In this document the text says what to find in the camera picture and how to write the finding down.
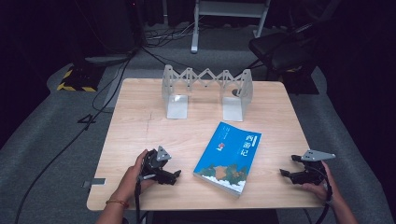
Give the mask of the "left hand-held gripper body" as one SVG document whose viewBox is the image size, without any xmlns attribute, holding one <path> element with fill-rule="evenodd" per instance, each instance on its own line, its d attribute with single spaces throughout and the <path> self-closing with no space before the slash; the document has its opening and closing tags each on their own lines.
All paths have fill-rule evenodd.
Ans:
<svg viewBox="0 0 396 224">
<path fill-rule="evenodd" d="M 152 149 L 143 160 L 140 179 L 152 179 L 159 184 L 165 184 L 167 180 L 175 179 L 174 173 L 169 173 L 163 169 L 170 159 L 171 155 L 162 146 Z"/>
</svg>

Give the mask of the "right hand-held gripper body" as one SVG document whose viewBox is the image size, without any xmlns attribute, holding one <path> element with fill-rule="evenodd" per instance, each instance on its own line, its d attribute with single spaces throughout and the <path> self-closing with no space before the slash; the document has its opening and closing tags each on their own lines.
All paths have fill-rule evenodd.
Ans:
<svg viewBox="0 0 396 224">
<path fill-rule="evenodd" d="M 293 184 L 320 184 L 327 176 L 322 162 L 336 158 L 333 153 L 326 153 L 313 149 L 308 149 L 301 157 L 301 164 L 304 166 L 304 170 L 290 174 L 290 180 Z"/>
</svg>

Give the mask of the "blue book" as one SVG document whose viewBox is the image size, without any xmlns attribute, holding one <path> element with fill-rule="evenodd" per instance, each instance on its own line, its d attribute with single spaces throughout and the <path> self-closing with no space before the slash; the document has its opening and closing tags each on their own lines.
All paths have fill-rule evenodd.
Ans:
<svg viewBox="0 0 396 224">
<path fill-rule="evenodd" d="M 261 138 L 260 133 L 220 122 L 193 174 L 239 197 L 247 183 Z"/>
</svg>

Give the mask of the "white expandable metal bookend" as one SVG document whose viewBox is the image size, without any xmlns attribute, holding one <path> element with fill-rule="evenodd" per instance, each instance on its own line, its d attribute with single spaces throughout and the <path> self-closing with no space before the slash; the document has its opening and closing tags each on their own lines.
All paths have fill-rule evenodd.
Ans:
<svg viewBox="0 0 396 224">
<path fill-rule="evenodd" d="M 245 69 L 234 77 L 228 70 L 215 75 L 209 68 L 196 73 L 187 68 L 178 73 L 171 65 L 163 70 L 162 98 L 168 119 L 186 119 L 191 94 L 195 91 L 219 92 L 222 118 L 227 121 L 243 121 L 253 98 L 251 71 Z"/>
</svg>

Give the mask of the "person's right hand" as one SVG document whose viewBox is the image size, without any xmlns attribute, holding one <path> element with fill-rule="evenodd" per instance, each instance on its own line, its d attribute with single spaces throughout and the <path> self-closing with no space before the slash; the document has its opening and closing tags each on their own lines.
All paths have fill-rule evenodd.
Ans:
<svg viewBox="0 0 396 224">
<path fill-rule="evenodd" d="M 336 205 L 336 202 L 340 199 L 339 189 L 335 183 L 328 164 L 326 162 L 323 162 L 322 164 L 325 168 L 329 182 L 324 181 L 320 185 L 304 183 L 302 184 L 302 188 L 304 190 L 314 193 L 322 201 L 325 201 L 327 199 L 327 190 L 332 189 L 332 205 Z"/>
</svg>

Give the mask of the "person's left hand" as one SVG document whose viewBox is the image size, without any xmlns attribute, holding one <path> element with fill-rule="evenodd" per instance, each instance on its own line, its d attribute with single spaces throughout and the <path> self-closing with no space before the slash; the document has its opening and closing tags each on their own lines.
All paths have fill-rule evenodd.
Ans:
<svg viewBox="0 0 396 224">
<path fill-rule="evenodd" d="M 142 163 L 148 151 L 144 149 L 122 177 L 118 187 L 109 198 L 111 203 L 127 204 L 134 196 L 135 186 L 141 171 Z"/>
</svg>

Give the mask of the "grey tape piece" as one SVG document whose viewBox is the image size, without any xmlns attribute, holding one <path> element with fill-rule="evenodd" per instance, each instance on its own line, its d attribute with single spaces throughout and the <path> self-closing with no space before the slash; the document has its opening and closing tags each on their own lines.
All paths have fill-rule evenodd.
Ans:
<svg viewBox="0 0 396 224">
<path fill-rule="evenodd" d="M 93 185 L 104 185 L 106 180 L 104 178 L 93 178 L 91 180 L 85 180 L 82 184 L 84 189 L 90 189 Z"/>
</svg>

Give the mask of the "black chair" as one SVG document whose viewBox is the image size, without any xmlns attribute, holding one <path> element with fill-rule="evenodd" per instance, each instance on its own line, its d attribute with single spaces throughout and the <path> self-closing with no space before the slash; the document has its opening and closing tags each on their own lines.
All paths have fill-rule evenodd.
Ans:
<svg viewBox="0 0 396 224">
<path fill-rule="evenodd" d="M 289 32 L 275 32 L 248 42 L 257 57 L 247 69 L 266 67 L 266 77 L 296 73 L 307 77 L 315 68 L 314 46 L 318 40 L 319 22 L 309 22 Z"/>
</svg>

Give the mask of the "black yellow striped base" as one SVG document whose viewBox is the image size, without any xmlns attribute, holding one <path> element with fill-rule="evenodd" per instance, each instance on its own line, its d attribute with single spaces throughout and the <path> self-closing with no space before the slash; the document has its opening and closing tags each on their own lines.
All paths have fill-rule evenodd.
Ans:
<svg viewBox="0 0 396 224">
<path fill-rule="evenodd" d="M 98 85 L 105 72 L 104 67 L 87 65 L 70 66 L 60 84 L 58 91 L 98 91 Z"/>
</svg>

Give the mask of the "white metal stand frame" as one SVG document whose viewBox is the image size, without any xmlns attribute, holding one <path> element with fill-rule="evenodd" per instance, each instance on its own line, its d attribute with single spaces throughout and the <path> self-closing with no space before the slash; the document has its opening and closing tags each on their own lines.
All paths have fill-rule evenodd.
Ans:
<svg viewBox="0 0 396 224">
<path fill-rule="evenodd" d="M 271 0 L 263 3 L 236 3 L 236 2 L 213 2 L 209 0 L 195 0 L 194 27 L 191 39 L 191 53 L 198 52 L 199 43 L 199 20 L 201 16 L 222 16 L 259 19 L 258 28 L 253 31 L 255 37 L 262 35 L 262 29 L 266 20 Z"/>
</svg>

